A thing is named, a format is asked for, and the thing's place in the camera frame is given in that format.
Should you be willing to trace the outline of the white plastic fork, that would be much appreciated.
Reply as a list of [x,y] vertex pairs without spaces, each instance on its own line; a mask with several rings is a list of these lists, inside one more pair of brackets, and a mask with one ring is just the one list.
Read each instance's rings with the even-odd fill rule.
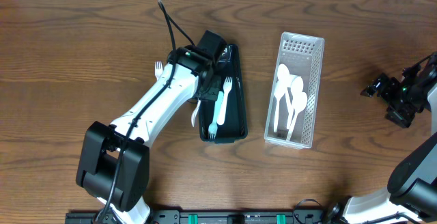
[[228,95],[232,89],[232,83],[233,83],[233,79],[231,76],[228,76],[225,78],[225,82],[223,84],[224,96],[223,96],[223,101],[222,101],[222,105],[221,105],[221,110],[220,110],[220,113],[219,113],[218,119],[217,119],[218,125],[223,125],[225,123],[227,99],[228,99]]
[[163,74],[163,63],[161,61],[156,61],[154,65],[154,74],[156,77],[156,80],[159,80],[159,78]]

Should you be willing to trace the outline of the white plastic spoon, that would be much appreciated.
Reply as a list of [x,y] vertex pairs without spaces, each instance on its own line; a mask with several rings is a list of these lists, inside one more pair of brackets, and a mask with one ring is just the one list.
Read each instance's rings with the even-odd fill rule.
[[288,113],[291,113],[292,112],[292,104],[291,104],[290,95],[289,95],[289,92],[287,89],[292,84],[292,77],[290,75],[289,69],[287,68],[287,66],[285,64],[279,65],[277,78],[278,78],[277,87],[279,88],[280,98],[285,96],[285,101],[286,101]]
[[285,95],[286,86],[283,81],[278,80],[274,89],[274,98],[276,100],[275,112],[274,112],[274,132],[277,132],[279,125],[279,107],[282,97]]
[[287,121],[287,129],[290,129],[290,127],[291,127],[293,117],[296,113],[295,108],[296,108],[296,105],[298,103],[298,98],[300,97],[300,93],[302,93],[302,91],[303,91],[303,86],[304,86],[304,84],[303,84],[303,79],[301,76],[296,76],[290,85],[290,91],[292,94],[292,102],[291,102],[291,113],[289,114],[288,121]]
[[201,101],[198,100],[197,101],[197,106],[195,107],[195,109],[194,109],[194,111],[192,112],[192,115],[191,115],[191,124],[192,124],[192,127],[195,126],[195,119],[197,117],[197,114],[198,114],[200,106],[201,106]]
[[287,121],[287,128],[289,131],[286,139],[288,141],[291,140],[291,136],[296,125],[298,114],[305,110],[306,105],[307,105],[306,93],[300,92],[293,95],[293,102],[292,102],[293,113],[292,113],[292,117],[289,118]]

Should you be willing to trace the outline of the pale green plastic fork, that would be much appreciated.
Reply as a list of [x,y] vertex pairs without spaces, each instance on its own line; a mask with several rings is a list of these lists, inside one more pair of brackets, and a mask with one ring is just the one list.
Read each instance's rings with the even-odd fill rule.
[[214,140],[216,137],[216,134],[217,134],[217,130],[218,130],[217,120],[218,120],[219,113],[221,110],[223,96],[224,96],[223,91],[220,91],[218,93],[218,98],[217,98],[216,102],[214,103],[214,113],[213,113],[213,117],[212,117],[212,122],[208,126],[208,138],[210,140]]

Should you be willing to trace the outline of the black plastic basket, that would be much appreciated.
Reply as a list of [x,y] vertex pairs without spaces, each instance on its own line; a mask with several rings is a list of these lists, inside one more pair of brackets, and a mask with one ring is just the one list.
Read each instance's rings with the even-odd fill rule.
[[215,139],[210,139],[208,127],[212,123],[215,101],[202,101],[199,108],[199,136],[202,141],[211,143],[233,143],[248,135],[244,88],[240,67],[240,54],[236,44],[228,44],[217,63],[216,75],[220,77],[219,90],[227,77],[232,79],[231,90],[227,96],[225,121],[218,125]]

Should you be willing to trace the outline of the clear plastic perforated basket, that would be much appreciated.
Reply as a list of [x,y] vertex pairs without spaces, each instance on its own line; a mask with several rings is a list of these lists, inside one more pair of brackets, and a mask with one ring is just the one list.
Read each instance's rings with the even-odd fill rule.
[[[281,34],[264,132],[264,139],[267,143],[296,149],[307,149],[312,146],[323,53],[323,38],[286,31]],[[298,114],[290,141],[286,139],[289,131],[287,129],[287,121],[290,113],[287,110],[285,96],[280,101],[277,132],[274,132],[273,128],[276,105],[274,89],[278,81],[277,73],[280,64],[287,66],[292,80],[296,76],[302,77],[304,84],[303,92],[307,94],[306,108]]]

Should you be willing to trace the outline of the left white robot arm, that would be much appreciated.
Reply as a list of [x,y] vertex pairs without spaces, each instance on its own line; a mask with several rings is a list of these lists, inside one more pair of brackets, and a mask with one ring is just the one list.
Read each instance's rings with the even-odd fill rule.
[[188,45],[171,51],[155,84],[125,114],[85,132],[76,183],[104,205],[92,223],[145,223],[150,148],[174,113],[189,99],[216,100],[217,62],[225,46]]

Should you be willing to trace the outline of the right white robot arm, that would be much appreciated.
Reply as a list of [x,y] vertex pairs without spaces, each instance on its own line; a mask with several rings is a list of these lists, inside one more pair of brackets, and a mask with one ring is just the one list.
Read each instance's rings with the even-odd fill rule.
[[323,223],[429,223],[436,220],[436,71],[422,72],[402,91],[432,113],[432,135],[392,172],[387,187],[330,207]]

